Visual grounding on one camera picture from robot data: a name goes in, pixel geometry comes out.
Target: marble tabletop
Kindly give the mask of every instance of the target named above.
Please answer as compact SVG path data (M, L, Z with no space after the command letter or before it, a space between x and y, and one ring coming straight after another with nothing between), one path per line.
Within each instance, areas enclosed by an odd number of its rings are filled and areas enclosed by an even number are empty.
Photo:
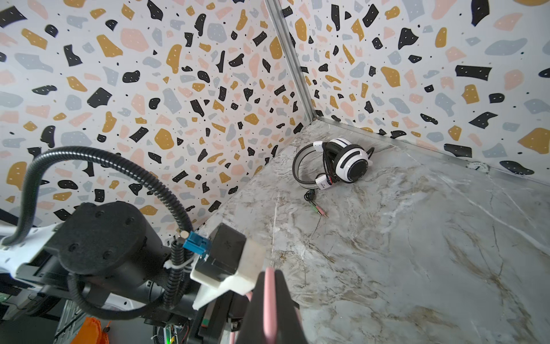
M201 233L224 222L264 245L311 343L549 342L550 187L377 136L314 121ZM361 180L317 192L326 219L291 167L335 137L375 153Z

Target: headphones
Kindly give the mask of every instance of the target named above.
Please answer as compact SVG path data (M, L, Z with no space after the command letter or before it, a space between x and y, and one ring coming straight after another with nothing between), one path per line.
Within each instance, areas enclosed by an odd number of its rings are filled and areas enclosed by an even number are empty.
M298 177L298 171L302 160L313 152L323 153L324 173L319 173L315 181L303 181ZM370 157L375 151L374 147L365 151L360 145L337 138L329 142L315 141L302 148L292 163L294 179L306 189L326 189L338 181L355 183L372 166Z

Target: white plastic bracket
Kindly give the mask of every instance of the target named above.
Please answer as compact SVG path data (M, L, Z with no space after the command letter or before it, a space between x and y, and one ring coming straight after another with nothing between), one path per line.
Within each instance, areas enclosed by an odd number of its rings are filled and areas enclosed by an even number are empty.
M145 303L129 299L117 294L109 294L103 305L103 309L132 310L145 306Z
M315 148L316 151L322 152L323 151L323 141L314 141L313 142L313 148Z
M326 174L315 178L315 183L317 184L317 186L319 186L320 190L325 190L332 186L328 183Z
M14 279L17 270L23 264L32 261L46 242L55 234L56 228L60 223L54 223L46 227L31 228L25 240L13 246L0 246L0 272L7 272ZM15 232L15 227L0 227L0 233ZM29 281L23 281L27 284L40 286Z
M195 270L195 265L199 260L197 255L193 261L193 270L191 271L191 279L199 282L201 287L197 293L197 297L193 303L193 309L200 309L205 304L225 294L228 291L234 291L237 294L245 295L256 285L258 275L262 271L263 259L266 250L258 243L247 239L243 253L241 255L239 266L234 275L227 277L222 282L206 276Z

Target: black wire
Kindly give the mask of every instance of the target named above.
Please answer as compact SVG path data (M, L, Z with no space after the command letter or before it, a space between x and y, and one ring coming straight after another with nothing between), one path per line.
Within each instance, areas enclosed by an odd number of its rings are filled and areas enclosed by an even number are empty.
M184 335L183 338L181 339L180 344L183 344L183 342L184 342L185 339L187 338L187 335L189 335L189 330L190 330L189 326L191 326L190 323L189 323L189 319L187 319L187 323L186 323L186 324L187 324L187 326L185 326L184 328L187 328L187 329L185 330L185 335Z
M304 195L304 199L308 202L313 202L315 199L315 189L309 189Z
M328 176L327 181L329 185L334 184L339 181L340 178L336 175L336 170L334 169L334 158L336 157L334 153L331 153L327 148L327 142L323 142L323 167L324 172Z
M158 327L154 326L153 325L153 343L154 344L161 344L160 341L158 340Z
M143 307L135 308L132 310L110 310L110 309L103 309L99 308L90 302L88 302L84 296L82 296L82 292L78 286L78 283L80 282L82 276L74 273L69 273L67 276L67 287L69 288L69 294L71 296L71 299L76 303L80 309L82 309L84 312L90 314L91 316L94 316L99 319L104 320L130 320L133 318L137 318L139 316L144 315L147 312L150 312L151 310L157 308L162 303L162 298L164 294L161 294L156 300L153 302L146 304Z
M368 154L368 158L370 159L372 154L375 152L375 148L374 147L370 147L366 153Z
M151 287L149 288L149 302L151 302L151 292L153 291L153 285L155 284L153 281L151 282Z

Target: patterned wall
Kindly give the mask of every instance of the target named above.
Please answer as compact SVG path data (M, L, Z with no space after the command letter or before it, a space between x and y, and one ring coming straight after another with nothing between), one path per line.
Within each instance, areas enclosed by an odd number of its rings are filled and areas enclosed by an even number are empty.
M548 0L283 0L319 116L550 183Z
M28 0L0 10L0 208L12 214L34 156L83 145L157 175L198 226L306 123L261 0ZM37 225L83 201L124 200L161 233L175 229L141 185L87 162L52 167L38 200Z

